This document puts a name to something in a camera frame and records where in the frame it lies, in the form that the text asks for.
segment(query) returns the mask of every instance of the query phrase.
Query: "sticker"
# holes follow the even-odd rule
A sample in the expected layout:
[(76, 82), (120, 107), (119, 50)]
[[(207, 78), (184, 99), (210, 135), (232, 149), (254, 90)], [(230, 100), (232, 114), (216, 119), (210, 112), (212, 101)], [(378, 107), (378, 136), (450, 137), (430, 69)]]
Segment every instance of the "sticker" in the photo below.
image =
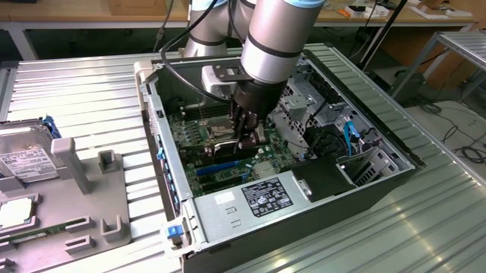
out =
[(252, 215), (262, 217), (293, 206), (289, 194), (280, 180), (275, 177), (264, 182), (242, 188)]
[(32, 239), (36, 239), (36, 238), (40, 238), (40, 237), (44, 237), (44, 236), (47, 236), (47, 233), (41, 232), (41, 233), (37, 233), (35, 235), (27, 236), (24, 238), (16, 239), (16, 240), (12, 241), (12, 243), (21, 243), (21, 242), (29, 241)]
[(222, 193), (222, 194), (216, 195), (214, 197), (214, 199), (216, 201), (216, 204), (220, 205), (220, 204), (223, 204), (226, 202), (234, 201), (235, 196), (234, 196), (232, 192), (226, 192), (226, 193)]
[(43, 148), (3, 154), (0, 160), (20, 179), (56, 172), (56, 167)]

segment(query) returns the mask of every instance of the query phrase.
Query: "metal rail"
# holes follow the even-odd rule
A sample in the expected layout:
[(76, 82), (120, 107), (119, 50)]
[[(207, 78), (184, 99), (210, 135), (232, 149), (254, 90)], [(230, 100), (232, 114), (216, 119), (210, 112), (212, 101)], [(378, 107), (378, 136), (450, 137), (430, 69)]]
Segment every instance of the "metal rail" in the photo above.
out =
[(409, 70), (405, 72), (405, 77), (390, 88), (393, 90), (391, 96), (394, 98), (399, 96), (405, 83), (407, 83), (411, 75), (421, 66), (422, 61), (438, 44), (442, 44), (447, 49), (469, 60), (479, 69), (486, 71), (486, 34), (483, 32), (437, 32), (425, 45), (422, 52), (418, 54)]

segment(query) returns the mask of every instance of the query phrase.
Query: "metal frame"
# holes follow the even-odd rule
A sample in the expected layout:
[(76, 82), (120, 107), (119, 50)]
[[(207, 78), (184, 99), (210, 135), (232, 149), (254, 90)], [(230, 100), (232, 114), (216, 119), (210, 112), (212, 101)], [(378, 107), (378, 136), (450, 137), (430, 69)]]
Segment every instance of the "metal frame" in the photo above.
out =
[[(435, 71), (438, 65), (442, 63), (443, 59), (447, 57), (450, 51), (454, 51), (459, 54), (466, 60), (469, 60), (479, 69), (486, 71), (486, 34), (483, 32), (437, 32), (427, 44), (425, 45), (418, 57), (415, 58), (414, 63), (409, 67), (409, 70), (405, 72), (405, 76), (402, 81), (397, 82), (391, 87), (393, 97), (397, 97), (405, 83), (409, 81), (411, 75), (415, 70), (421, 66), (423, 59), (429, 56), (434, 47), (442, 44), (449, 50), (445, 54), (438, 56), (434, 63), (430, 65), (429, 69), (423, 73), (423, 77), (429, 78), (429, 76)], [(482, 82), (485, 77), (478, 77), (477, 80)]]
[(7, 119), (9, 100), (12, 99), (16, 69), (0, 70), (0, 121)]
[[(12, 21), (12, 22), (0, 22), (0, 29), (8, 31), (9, 36), (12, 37), (15, 46), (20, 52), (21, 58), (27, 60), (37, 60), (39, 56), (36, 50), (31, 44), (29, 37), (25, 33), (25, 30), (66, 30), (66, 29), (86, 29), (86, 28), (159, 28), (159, 21), (148, 21), (148, 22), (23, 22), (23, 21)], [(365, 26), (365, 22), (317, 22), (314, 24), (315, 27), (362, 27)], [(386, 22), (374, 23), (370, 22), (370, 27), (379, 27), (379, 31), (375, 35), (375, 39), (378, 34), (383, 30)], [(446, 20), (430, 21), (426, 23), (394, 23), (394, 27), (462, 27), (461, 31), (469, 31), (471, 29), (474, 23), (457, 23), (447, 22)], [(187, 21), (170, 21), (167, 22), (168, 28), (171, 27), (186, 27)]]
[[(382, 269), (385, 267), (383, 270), (371, 268), (367, 272), (397, 271), (398, 266), (418, 268), (419, 272), (426, 272), (443, 265), (451, 266), (454, 269), (469, 266), (471, 270), (481, 271), (478, 268), (483, 268), (483, 266), (479, 261), (485, 260), (477, 258), (485, 257), (481, 243), (486, 227), (479, 226), (481, 230), (474, 230), (477, 225), (475, 222), (471, 223), (471, 219), (483, 222), (486, 219), (483, 206), (478, 206), (485, 202), (477, 203), (477, 200), (486, 196), (483, 188), (478, 185), (479, 183), (485, 185), (485, 180), (431, 137), (337, 49), (330, 49), (322, 44), (307, 45), (306, 49), (315, 52), (357, 97), (389, 125), (398, 137), (413, 147), (414, 153), (421, 156), (429, 166), (370, 210), (319, 231), (301, 242), (295, 242), (279, 251), (258, 258), (235, 272), (268, 272), (287, 268), (291, 270), (293, 266), (298, 269), (306, 264), (321, 267), (322, 272), (333, 270), (349, 272), (351, 268), (362, 265), (363, 270), (373, 266), (382, 266)], [(230, 51), (230, 53), (240, 53), (239, 49)], [(70, 108), (86, 103), (94, 106), (98, 103), (95, 99), (110, 100), (111, 103), (104, 103), (103, 108), (87, 109), (94, 112), (104, 111), (106, 116), (90, 116), (88, 112), (64, 116), (62, 120), (68, 126), (66, 130), (70, 129), (71, 136), (79, 132), (90, 134), (90, 136), (82, 137), (84, 142), (88, 140), (87, 138), (99, 142), (102, 139), (98, 139), (96, 134), (102, 130), (104, 133), (114, 131), (131, 135), (136, 133), (134, 127), (142, 123), (136, 115), (138, 100), (132, 63), (158, 58), (158, 54), (140, 54), (24, 61), (20, 62), (17, 73), (12, 73), (17, 76), (15, 88), (20, 92), (16, 93), (31, 89), (36, 93), (29, 95), (32, 102), (43, 104), (39, 107), (44, 107), (47, 100), (62, 102), (59, 105), (68, 105)], [(83, 86), (86, 84), (91, 84), (90, 89)], [(115, 109), (127, 100), (128, 95), (132, 96), (131, 105)], [(74, 96), (94, 97), (94, 101), (74, 102)], [(46, 106), (46, 111), (54, 107), (56, 107), (54, 104)], [(115, 145), (114, 149), (124, 154), (130, 227), (135, 241), (124, 247), (54, 268), (50, 272), (80, 270), (87, 272), (148, 272), (154, 271), (154, 268), (160, 268), (162, 272), (180, 272), (180, 262), (178, 259), (167, 257), (162, 243), (164, 238), (156, 235), (166, 221), (164, 208), (150, 153), (147, 147), (143, 146), (144, 140), (134, 137), (124, 140), (124, 143), (116, 142), (118, 140), (111, 137), (111, 142), (104, 145)], [(379, 243), (374, 244), (371, 240), (378, 240)], [(478, 241), (479, 249), (474, 249), (473, 243), (469, 247), (469, 241)], [(337, 264), (341, 260), (345, 260), (346, 263)]]

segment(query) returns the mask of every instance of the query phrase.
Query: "warning label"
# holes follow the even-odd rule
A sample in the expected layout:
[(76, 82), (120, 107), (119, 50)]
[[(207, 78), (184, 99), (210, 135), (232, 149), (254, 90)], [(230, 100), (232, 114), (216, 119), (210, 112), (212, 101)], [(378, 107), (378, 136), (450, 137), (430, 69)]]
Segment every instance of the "warning label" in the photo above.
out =
[(289, 194), (275, 177), (264, 182), (242, 188), (252, 215), (262, 217), (279, 209), (293, 206)]
[(20, 179), (56, 172), (51, 158), (41, 148), (3, 154), (0, 160)]

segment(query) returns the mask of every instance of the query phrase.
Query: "ribbed metal surface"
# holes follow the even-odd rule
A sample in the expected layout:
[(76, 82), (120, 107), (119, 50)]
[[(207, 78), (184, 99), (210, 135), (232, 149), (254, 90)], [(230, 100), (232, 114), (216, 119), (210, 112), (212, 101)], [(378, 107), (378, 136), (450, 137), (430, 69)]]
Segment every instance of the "ribbed metal surface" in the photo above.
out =
[(318, 54), (427, 167), (369, 211), (230, 272), (485, 272), (485, 188), (341, 53)]
[[(397, 135), (427, 163), (413, 180), (371, 210), (283, 247), (232, 272), (483, 272), (483, 187), (395, 110), (341, 53), (307, 49), (330, 66)], [(163, 205), (143, 136), (132, 66), (158, 55), (128, 55), (20, 63), (8, 119), (55, 116), (60, 133), (75, 137), (80, 158), (111, 148), (124, 155), (135, 242), (58, 268), (59, 272), (179, 270), (155, 235)]]
[(442, 32), (438, 41), (483, 70), (486, 69), (486, 34), (483, 32)]

